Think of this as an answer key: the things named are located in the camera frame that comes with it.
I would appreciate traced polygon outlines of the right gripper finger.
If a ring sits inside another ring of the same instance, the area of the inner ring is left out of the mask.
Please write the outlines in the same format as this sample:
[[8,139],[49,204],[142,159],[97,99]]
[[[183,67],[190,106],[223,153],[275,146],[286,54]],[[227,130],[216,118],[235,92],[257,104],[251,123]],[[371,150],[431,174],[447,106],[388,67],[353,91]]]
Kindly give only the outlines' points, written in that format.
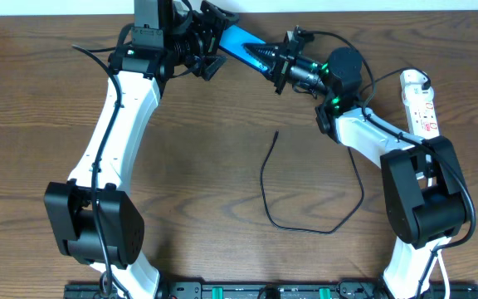
[[280,63],[275,62],[269,65],[260,64],[261,73],[268,81],[277,81],[280,78]]
[[244,43],[245,51],[258,61],[269,61],[277,57],[280,50],[279,43]]

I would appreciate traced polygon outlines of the blue Galaxy smartphone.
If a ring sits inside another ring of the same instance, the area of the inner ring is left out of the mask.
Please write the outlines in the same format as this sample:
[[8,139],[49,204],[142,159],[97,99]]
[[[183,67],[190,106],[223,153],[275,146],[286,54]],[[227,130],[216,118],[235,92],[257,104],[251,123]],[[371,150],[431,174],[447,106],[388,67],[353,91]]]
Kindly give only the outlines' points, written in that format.
[[222,33],[219,49],[266,76],[268,68],[246,50],[246,44],[260,46],[266,43],[241,27],[232,25]]

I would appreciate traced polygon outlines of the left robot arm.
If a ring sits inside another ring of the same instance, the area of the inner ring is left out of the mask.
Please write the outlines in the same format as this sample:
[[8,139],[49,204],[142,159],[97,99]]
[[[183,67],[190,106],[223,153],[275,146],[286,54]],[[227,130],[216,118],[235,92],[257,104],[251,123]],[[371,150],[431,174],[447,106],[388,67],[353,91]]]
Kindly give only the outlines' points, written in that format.
[[144,220],[129,198],[145,128],[175,68],[210,80],[224,64],[217,49],[238,21],[210,2],[138,1],[108,59],[103,110],[90,142],[64,183],[51,182],[44,204],[61,254],[100,272],[96,298],[154,298],[160,275],[142,251]]

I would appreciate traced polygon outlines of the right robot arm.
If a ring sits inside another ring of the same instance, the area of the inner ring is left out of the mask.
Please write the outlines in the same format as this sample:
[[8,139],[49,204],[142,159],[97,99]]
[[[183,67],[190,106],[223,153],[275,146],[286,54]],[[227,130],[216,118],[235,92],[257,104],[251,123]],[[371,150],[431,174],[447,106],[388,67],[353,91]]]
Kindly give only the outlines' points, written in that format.
[[380,168],[386,214],[396,236],[390,262],[370,298],[467,298],[470,287],[431,284],[442,253],[468,242],[476,229],[476,210],[452,142],[439,133],[432,82],[423,71],[399,71],[408,130],[379,118],[369,107],[378,81],[368,84],[369,64],[343,40],[325,61],[304,55],[315,32],[296,28],[282,42],[267,43],[247,32],[237,35],[235,56],[258,70],[277,91],[319,100],[316,121],[322,134],[348,151],[357,151]]

